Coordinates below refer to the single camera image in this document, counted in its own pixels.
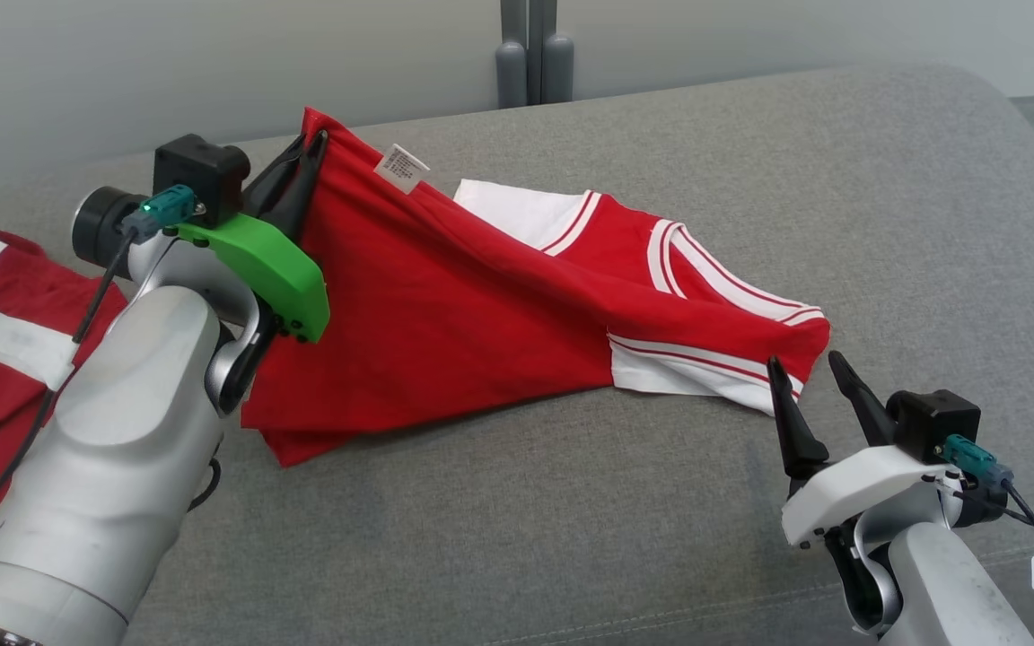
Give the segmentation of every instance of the red and white jersey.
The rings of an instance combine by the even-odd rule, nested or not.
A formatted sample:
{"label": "red and white jersey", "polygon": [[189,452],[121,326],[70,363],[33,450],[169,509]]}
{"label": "red and white jersey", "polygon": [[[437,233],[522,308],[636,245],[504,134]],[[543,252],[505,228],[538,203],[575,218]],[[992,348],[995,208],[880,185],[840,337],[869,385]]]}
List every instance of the red and white jersey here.
{"label": "red and white jersey", "polygon": [[98,278],[74,274],[34,242],[0,232],[0,474],[30,430],[47,384],[58,388],[71,357],[81,365],[126,306],[111,285],[75,348],[70,335],[97,289]]}
{"label": "red and white jersey", "polygon": [[615,384],[726,397],[771,413],[779,356],[799,395],[828,340],[816,307],[723,269],[675,221],[597,192],[465,181],[402,192],[328,116],[303,232],[333,318],[320,343],[278,339],[242,424],[283,465],[358,433]]}

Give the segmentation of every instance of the red fabric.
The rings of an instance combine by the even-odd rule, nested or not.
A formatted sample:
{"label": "red fabric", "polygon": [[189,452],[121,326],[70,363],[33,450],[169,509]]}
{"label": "red fabric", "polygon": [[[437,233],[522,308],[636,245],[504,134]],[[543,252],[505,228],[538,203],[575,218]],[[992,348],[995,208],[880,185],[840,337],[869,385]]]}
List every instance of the red fabric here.
{"label": "red fabric", "polygon": [[[87,279],[58,266],[41,247],[24,238],[0,232],[0,241],[8,245],[0,253],[0,311],[72,335],[98,289],[98,278]],[[111,285],[74,365],[94,351],[111,320],[125,306],[126,299]],[[0,364],[0,474],[30,430],[44,392],[40,381]]]}
{"label": "red fabric", "polygon": [[763,363],[805,381],[828,322],[787,327],[710,298],[662,294],[644,246],[658,218],[608,195],[582,238],[542,253],[427,184],[402,193],[382,154],[312,110],[330,144],[305,223],[333,318],[320,343],[276,339],[242,424],[284,466],[358,433],[612,384],[607,334]]}

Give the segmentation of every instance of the white wall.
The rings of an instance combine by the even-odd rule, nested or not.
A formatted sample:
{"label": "white wall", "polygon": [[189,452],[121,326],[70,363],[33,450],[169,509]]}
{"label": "white wall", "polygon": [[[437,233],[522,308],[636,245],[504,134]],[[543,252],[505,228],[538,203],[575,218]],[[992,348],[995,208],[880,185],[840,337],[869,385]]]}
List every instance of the white wall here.
{"label": "white wall", "polygon": [[561,0],[575,98],[874,61],[1034,95],[1034,0]]}
{"label": "white wall", "polygon": [[0,184],[75,160],[491,110],[486,0],[0,0]]}

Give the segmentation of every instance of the teal connector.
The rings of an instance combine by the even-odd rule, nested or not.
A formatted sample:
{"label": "teal connector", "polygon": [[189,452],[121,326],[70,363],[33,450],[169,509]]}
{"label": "teal connector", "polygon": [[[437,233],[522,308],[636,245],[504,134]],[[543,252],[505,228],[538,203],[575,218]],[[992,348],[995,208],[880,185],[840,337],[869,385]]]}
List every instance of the teal connector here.
{"label": "teal connector", "polygon": [[1014,478],[1012,470],[997,462],[995,455],[980,449],[976,442],[964,436],[948,436],[947,440],[944,440],[941,458],[960,466],[962,471],[976,475],[977,480],[990,486],[1001,486],[1001,483],[1012,482]]}
{"label": "teal connector", "polygon": [[194,217],[197,196],[181,184],[147,197],[139,210],[122,220],[122,233],[135,229],[132,244],[140,245],[155,237],[165,226],[177,226]]}

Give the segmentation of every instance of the gray fabric surface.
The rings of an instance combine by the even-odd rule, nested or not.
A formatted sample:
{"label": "gray fabric surface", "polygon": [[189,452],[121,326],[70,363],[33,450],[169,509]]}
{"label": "gray fabric surface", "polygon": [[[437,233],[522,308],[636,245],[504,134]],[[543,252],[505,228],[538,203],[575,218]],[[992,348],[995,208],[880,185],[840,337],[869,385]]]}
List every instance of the gray fabric surface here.
{"label": "gray fabric surface", "polygon": [[[979,79],[828,70],[359,132],[449,193],[592,188],[686,221],[747,281],[824,307],[882,396],[981,405],[982,444],[1034,502],[1034,133]],[[262,166],[283,145],[244,147]],[[74,205],[149,173],[140,155],[3,189],[0,227],[97,274],[71,257]],[[801,408],[834,458],[864,445],[824,365]],[[727,402],[587,392],[284,471],[230,429],[221,462],[131,645],[873,642],[827,555],[784,544],[772,422]],[[962,533],[1034,630],[1034,534]]]}

